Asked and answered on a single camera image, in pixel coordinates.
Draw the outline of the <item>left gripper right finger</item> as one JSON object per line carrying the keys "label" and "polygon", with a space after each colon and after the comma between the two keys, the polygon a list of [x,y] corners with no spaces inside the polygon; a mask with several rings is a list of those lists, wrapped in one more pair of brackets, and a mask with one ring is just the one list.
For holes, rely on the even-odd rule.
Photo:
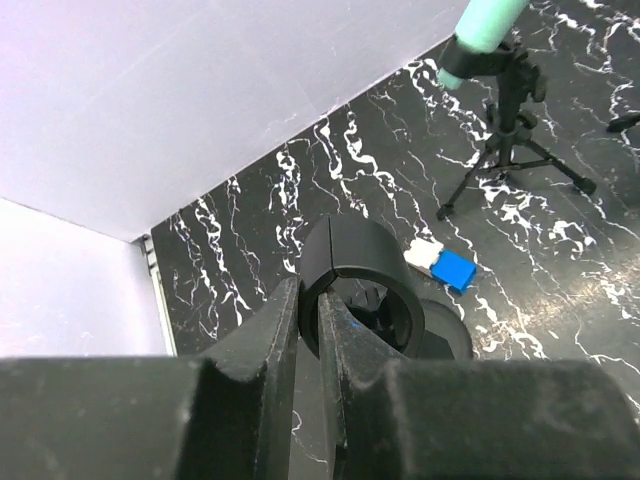
{"label": "left gripper right finger", "polygon": [[331,477],[413,479],[413,365],[333,291],[318,300],[318,333]]}

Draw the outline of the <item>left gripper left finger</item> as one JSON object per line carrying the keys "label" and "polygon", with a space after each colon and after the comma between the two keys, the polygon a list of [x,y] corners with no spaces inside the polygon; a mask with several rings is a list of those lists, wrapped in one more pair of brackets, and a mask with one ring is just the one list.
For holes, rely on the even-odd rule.
{"label": "left gripper left finger", "polygon": [[201,479],[285,479],[295,383],[298,281],[207,351],[199,383]]}

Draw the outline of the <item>round base microphone stand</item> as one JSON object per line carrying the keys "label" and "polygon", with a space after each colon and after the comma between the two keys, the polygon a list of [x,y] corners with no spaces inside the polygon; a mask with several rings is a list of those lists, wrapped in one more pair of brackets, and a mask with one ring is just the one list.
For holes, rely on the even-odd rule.
{"label": "round base microphone stand", "polygon": [[314,355],[319,354],[318,298],[333,288],[360,324],[409,358],[474,358],[459,315],[419,296],[398,241],[372,219],[321,218],[304,242],[299,273],[298,326]]}

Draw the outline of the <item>shock mount tripod stand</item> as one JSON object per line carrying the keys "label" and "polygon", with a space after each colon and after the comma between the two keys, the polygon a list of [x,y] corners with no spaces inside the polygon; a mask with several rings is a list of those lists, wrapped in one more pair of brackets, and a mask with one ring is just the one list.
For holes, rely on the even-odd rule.
{"label": "shock mount tripod stand", "polygon": [[640,113],[632,112],[621,115],[609,121],[606,132],[617,134],[628,130],[640,123]]}

